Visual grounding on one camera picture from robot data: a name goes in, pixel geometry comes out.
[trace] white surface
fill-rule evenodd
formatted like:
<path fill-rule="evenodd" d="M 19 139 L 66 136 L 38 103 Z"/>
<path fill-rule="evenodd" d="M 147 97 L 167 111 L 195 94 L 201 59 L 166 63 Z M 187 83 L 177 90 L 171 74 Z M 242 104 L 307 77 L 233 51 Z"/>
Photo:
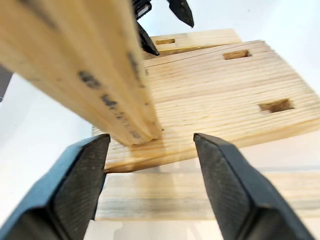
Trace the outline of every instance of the white surface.
<path fill-rule="evenodd" d="M 319 0 L 188 0 L 195 26 L 152 0 L 139 22 L 150 36 L 234 28 L 243 41 L 262 39 L 320 93 Z M 30 86 L 16 74 L 0 105 L 0 224 L 31 185 L 69 144 L 91 135 L 91 125 Z M 320 167 L 320 131 L 241 149 L 263 171 Z M 198 171 L 197 161 L 154 168 L 156 172 Z M 306 224 L 320 238 L 317 219 Z M 86 240 L 221 239 L 215 221 L 91 222 Z"/>
<path fill-rule="evenodd" d="M 65 148 L 92 125 L 14 74 L 0 105 L 0 225 Z"/>

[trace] mortise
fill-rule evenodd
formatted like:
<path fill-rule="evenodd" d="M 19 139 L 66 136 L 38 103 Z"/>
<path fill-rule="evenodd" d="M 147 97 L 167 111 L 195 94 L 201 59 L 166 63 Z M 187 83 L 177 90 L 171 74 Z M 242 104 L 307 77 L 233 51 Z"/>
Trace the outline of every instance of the mortise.
<path fill-rule="evenodd" d="M 249 50 L 231 51 L 223 54 L 224 60 L 247 58 L 251 56 Z"/>
<path fill-rule="evenodd" d="M 176 40 L 174 38 L 170 38 L 170 39 L 164 39 L 164 40 L 156 40 L 155 44 L 156 45 L 161 45 L 161 44 L 173 44 L 175 43 Z"/>
<path fill-rule="evenodd" d="M 295 109 L 292 102 L 288 98 L 268 103 L 261 103 L 258 105 L 260 107 L 261 113 L 263 114 L 272 114 L 285 110 Z"/>

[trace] wooden board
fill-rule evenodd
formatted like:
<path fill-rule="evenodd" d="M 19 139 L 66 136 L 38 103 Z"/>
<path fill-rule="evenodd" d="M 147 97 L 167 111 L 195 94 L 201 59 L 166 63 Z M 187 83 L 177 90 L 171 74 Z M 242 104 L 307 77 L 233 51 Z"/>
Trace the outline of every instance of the wooden board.
<path fill-rule="evenodd" d="M 151 40 L 160 55 L 155 56 L 144 51 L 144 59 L 153 59 L 193 50 L 241 43 L 241 39 L 231 28 L 152 36 Z"/>
<path fill-rule="evenodd" d="M 0 63 L 124 145 L 162 134 L 129 1 L 8 0 Z"/>
<path fill-rule="evenodd" d="M 320 218 L 320 172 L 264 174 L 301 218 Z M 214 220 L 202 174 L 107 174 L 95 220 Z"/>
<path fill-rule="evenodd" d="M 163 137 L 131 147 L 112 140 L 107 172 L 195 158 L 197 132 L 241 148 L 320 128 L 318 96 L 263 41 L 153 58 L 144 64 Z"/>

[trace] wooden stick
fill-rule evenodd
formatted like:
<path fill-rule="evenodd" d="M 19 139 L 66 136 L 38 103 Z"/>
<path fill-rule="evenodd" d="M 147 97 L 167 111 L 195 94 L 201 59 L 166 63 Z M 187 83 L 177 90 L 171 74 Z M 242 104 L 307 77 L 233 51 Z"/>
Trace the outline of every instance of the wooden stick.
<path fill-rule="evenodd" d="M 264 176 L 300 218 L 320 217 L 320 172 Z M 95 214 L 96 221 L 214 219 L 200 172 L 107 174 Z"/>
<path fill-rule="evenodd" d="M 199 49 L 241 43 L 241 39 L 232 28 L 152 36 L 151 40 L 160 55 L 155 56 L 144 51 L 144 59 L 153 59 Z"/>
<path fill-rule="evenodd" d="M 124 145 L 161 136 L 128 1 L 8 0 L 0 62 Z"/>

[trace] pine board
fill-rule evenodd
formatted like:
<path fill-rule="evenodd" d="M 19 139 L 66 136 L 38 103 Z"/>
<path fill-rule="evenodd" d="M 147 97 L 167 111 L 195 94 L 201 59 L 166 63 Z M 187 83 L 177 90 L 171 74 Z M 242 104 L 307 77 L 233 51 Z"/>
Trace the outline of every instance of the pine board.
<path fill-rule="evenodd" d="M 241 43 L 241 39 L 231 28 L 152 36 L 151 40 L 160 55 L 155 56 L 144 51 L 144 59 L 153 59 L 198 49 Z"/>
<path fill-rule="evenodd" d="M 251 56 L 224 59 L 226 53 L 243 50 Z M 263 41 L 164 56 L 144 64 L 163 136 L 131 147 L 112 140 L 106 172 L 195 158 L 197 132 L 241 148 L 320 128 L 319 97 Z M 262 111 L 279 100 L 288 100 L 294 109 Z"/>
<path fill-rule="evenodd" d="M 264 174 L 300 218 L 320 218 L 320 173 Z M 214 220 L 202 174 L 110 173 L 95 220 Z"/>

